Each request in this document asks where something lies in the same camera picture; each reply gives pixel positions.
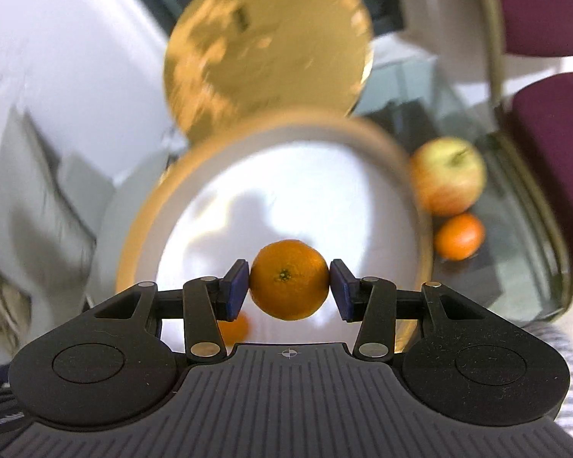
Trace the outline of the yellow-red apple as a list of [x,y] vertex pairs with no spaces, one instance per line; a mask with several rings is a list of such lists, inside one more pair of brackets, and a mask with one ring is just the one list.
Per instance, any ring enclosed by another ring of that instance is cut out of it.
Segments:
[[486,187],[486,164],[477,148],[459,137],[437,137],[410,157],[418,200],[435,216],[469,210]]

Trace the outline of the houndstooth trousers leg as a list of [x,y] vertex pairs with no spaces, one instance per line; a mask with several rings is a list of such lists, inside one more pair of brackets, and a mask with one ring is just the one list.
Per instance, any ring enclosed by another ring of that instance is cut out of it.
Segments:
[[554,382],[560,382],[562,400],[556,410],[555,423],[573,438],[573,340],[559,327],[545,321],[531,321],[524,330],[543,341],[557,353],[556,361],[560,375]]

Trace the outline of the grey sofa cushion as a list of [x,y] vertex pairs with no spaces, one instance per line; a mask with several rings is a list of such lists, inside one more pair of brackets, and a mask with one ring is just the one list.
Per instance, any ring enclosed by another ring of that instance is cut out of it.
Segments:
[[31,119],[11,111],[0,148],[0,365],[80,313],[94,251]]

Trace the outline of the gold round gift box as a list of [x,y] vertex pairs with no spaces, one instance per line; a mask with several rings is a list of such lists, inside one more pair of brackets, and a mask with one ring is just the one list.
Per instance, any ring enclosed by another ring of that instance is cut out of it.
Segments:
[[131,224],[116,288],[179,289],[295,239],[358,277],[418,290],[432,276],[432,225],[408,161],[363,117],[299,110],[239,122],[162,175]]

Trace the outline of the mandarin orange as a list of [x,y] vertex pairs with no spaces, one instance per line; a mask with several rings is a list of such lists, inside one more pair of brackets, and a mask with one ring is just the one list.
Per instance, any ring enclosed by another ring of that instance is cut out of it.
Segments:
[[313,315],[329,293],[329,268],[314,248],[282,240],[260,250],[250,271],[249,292],[256,306],[281,321]]
[[248,315],[241,311],[233,321],[218,321],[219,332],[226,346],[245,342],[250,334]]
[[447,261],[471,258],[486,238],[486,228],[473,214],[464,213],[446,220],[435,236],[435,250]]

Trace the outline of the mandarin orange back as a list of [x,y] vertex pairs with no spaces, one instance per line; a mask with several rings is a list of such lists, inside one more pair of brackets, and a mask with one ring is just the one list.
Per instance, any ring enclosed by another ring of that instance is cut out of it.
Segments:
[[471,258],[486,238],[486,228],[473,214],[464,213],[446,220],[435,236],[435,250],[447,261]]

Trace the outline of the gold round box lid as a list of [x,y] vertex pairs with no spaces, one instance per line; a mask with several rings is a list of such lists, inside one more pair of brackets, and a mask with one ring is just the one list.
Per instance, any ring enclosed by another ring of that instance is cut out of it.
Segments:
[[192,145],[260,112],[348,115],[373,38],[362,0],[192,0],[167,42],[167,106]]

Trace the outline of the maroon upholstered chair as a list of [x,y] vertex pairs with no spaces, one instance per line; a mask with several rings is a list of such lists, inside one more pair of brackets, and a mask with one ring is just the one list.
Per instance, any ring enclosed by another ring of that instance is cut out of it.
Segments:
[[490,104],[524,170],[573,294],[573,73],[556,73],[504,99],[503,58],[573,57],[573,0],[479,0]]

